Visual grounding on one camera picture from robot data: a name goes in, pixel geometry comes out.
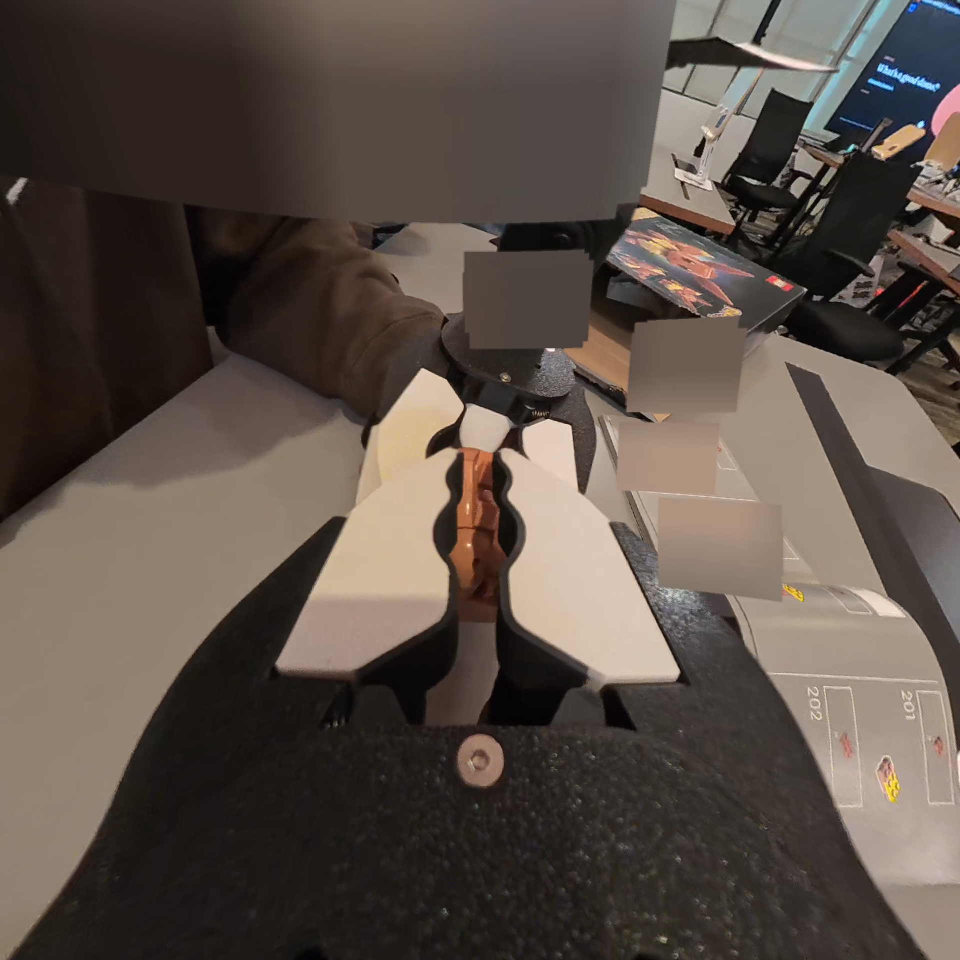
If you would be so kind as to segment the black high-back chair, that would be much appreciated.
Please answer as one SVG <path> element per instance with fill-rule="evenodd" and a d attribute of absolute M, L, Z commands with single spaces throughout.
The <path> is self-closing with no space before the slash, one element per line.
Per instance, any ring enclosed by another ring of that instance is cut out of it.
<path fill-rule="evenodd" d="M 788 210 L 796 202 L 789 186 L 777 186 L 776 181 L 793 156 L 812 106 L 778 90 L 769 92 L 744 148 L 721 182 L 740 211 L 737 229 L 760 212 Z"/>
<path fill-rule="evenodd" d="M 871 260 L 906 205 L 918 169 L 911 163 L 854 153 L 810 234 L 795 236 L 766 267 L 805 290 L 782 323 L 796 341 L 858 363 L 888 363 L 904 339 L 879 318 L 835 297 L 859 277 L 875 275 Z"/>

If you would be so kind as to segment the open printed cardboard box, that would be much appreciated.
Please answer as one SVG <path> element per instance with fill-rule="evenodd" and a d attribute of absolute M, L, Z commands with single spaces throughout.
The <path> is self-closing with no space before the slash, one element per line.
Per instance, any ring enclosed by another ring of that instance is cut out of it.
<path fill-rule="evenodd" d="M 796 280 L 640 208 L 596 276 L 587 339 L 567 354 L 630 412 L 734 413 L 745 358 L 805 294 Z"/>

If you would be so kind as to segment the lego instruction booklet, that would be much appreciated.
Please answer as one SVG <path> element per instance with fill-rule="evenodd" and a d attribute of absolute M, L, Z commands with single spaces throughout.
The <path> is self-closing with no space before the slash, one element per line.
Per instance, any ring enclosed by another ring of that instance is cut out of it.
<path fill-rule="evenodd" d="M 785 523 L 778 601 L 708 593 L 803 733 L 851 844 L 928 958 L 958 958 L 947 677 L 883 584 L 843 490 Z"/>

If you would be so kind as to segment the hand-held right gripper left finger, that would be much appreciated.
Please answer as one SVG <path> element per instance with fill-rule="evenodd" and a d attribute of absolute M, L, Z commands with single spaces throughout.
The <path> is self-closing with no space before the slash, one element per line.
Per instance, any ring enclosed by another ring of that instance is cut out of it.
<path fill-rule="evenodd" d="M 280 675 L 392 691 L 421 724 L 458 652 L 460 454 L 414 463 L 354 507 L 280 652 Z"/>

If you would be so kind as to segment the grey office desk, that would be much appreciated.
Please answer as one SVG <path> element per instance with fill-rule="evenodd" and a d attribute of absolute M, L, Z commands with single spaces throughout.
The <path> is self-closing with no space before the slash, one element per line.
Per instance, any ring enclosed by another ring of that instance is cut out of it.
<path fill-rule="evenodd" d="M 666 146 L 654 143 L 647 183 L 638 206 L 709 233 L 730 235 L 736 223 L 722 194 L 676 178 L 678 156 Z"/>

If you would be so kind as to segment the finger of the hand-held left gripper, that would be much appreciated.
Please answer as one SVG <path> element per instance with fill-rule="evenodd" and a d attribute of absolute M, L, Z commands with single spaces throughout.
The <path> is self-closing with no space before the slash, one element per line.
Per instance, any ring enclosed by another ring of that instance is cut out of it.
<path fill-rule="evenodd" d="M 419 370 L 389 412 L 370 428 L 356 502 L 425 460 L 434 439 L 456 426 L 463 413 L 464 403 L 447 378 Z"/>
<path fill-rule="evenodd" d="M 579 491 L 572 428 L 553 418 L 537 418 L 519 428 L 518 449 L 542 470 Z"/>

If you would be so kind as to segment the brown lego head model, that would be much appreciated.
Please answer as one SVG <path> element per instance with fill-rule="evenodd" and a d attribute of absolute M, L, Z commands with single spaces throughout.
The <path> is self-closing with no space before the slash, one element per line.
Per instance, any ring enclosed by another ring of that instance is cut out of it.
<path fill-rule="evenodd" d="M 457 538 L 449 555 L 458 580 L 458 616 L 462 623 L 494 624 L 499 610 L 499 575 L 506 560 L 498 538 L 494 454 L 472 447 L 461 452 Z"/>

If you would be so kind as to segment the wall display screen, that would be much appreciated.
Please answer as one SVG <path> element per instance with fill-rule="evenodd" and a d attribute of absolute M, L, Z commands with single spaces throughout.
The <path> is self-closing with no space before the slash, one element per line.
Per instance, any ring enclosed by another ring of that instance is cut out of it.
<path fill-rule="evenodd" d="M 890 131 L 916 126 L 923 152 L 959 111 L 959 3 L 911 2 L 897 18 L 824 129 L 868 135 L 885 118 Z"/>

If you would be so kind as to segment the white desk stand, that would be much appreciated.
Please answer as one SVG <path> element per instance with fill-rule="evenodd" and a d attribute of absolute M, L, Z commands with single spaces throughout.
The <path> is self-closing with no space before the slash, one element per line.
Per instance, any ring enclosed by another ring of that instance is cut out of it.
<path fill-rule="evenodd" d="M 677 182 L 703 191 L 714 190 L 712 164 L 715 148 L 736 111 L 735 106 L 729 105 L 719 105 L 714 110 L 709 122 L 701 127 L 702 150 L 690 161 L 675 162 L 673 175 Z"/>

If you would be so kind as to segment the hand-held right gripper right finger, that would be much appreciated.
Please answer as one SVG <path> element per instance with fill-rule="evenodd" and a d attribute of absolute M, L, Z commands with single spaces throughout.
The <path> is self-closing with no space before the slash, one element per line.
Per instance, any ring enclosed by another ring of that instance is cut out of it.
<path fill-rule="evenodd" d="M 522 453 L 494 455 L 499 507 L 493 724 L 550 724 L 567 696 L 682 677 L 612 523 Z"/>

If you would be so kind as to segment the person's brown jacket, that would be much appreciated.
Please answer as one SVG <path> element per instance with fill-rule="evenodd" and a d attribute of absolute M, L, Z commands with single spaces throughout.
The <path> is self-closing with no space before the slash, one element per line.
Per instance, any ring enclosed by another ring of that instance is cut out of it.
<path fill-rule="evenodd" d="M 212 366 L 183 204 L 2 176 L 3 520 Z"/>

